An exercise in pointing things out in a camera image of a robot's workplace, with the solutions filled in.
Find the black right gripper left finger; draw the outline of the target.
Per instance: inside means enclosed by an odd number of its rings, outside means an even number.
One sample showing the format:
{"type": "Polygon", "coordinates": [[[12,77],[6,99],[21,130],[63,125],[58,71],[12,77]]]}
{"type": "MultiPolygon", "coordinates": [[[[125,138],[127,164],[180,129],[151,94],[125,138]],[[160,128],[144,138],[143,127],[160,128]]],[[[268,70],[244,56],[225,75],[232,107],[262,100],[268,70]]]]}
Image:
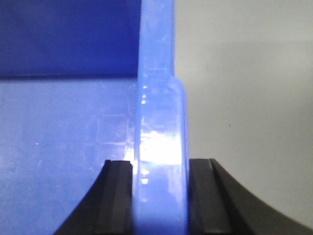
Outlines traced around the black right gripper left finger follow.
{"type": "Polygon", "coordinates": [[[56,235],[132,235],[133,166],[106,160],[89,191],[56,235]]]}

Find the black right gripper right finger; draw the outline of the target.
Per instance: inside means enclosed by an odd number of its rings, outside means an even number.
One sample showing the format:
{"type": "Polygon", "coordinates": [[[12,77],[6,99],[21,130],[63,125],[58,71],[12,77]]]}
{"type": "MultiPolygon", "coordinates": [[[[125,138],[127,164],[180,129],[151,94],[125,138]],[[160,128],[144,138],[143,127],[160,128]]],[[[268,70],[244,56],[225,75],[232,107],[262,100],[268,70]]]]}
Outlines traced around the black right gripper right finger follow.
{"type": "Polygon", "coordinates": [[[252,194],[215,159],[189,161],[192,235],[306,235],[307,226],[252,194]]]}

